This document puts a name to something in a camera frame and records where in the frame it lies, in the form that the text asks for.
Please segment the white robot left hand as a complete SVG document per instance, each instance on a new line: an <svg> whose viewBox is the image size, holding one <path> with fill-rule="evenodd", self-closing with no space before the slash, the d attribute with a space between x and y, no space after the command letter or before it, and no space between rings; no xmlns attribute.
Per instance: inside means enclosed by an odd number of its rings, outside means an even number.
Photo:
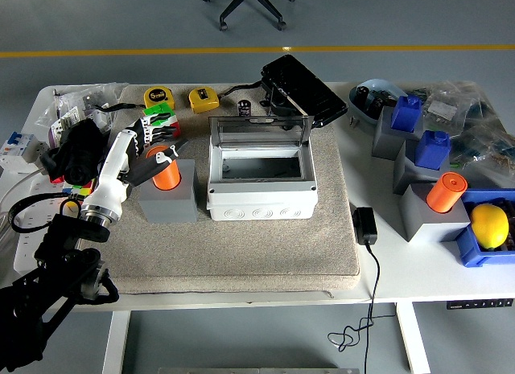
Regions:
<svg viewBox="0 0 515 374"><path fill-rule="evenodd" d="M181 139L145 157L143 152L149 146L173 138L176 128L171 125L171 112L157 112L146 115L116 136L105 158L96 188L85 198L80 217L108 227L120 220L122 203L126 201L130 188L151 179L169 167L179 157L179 151L186 145Z"/></svg>

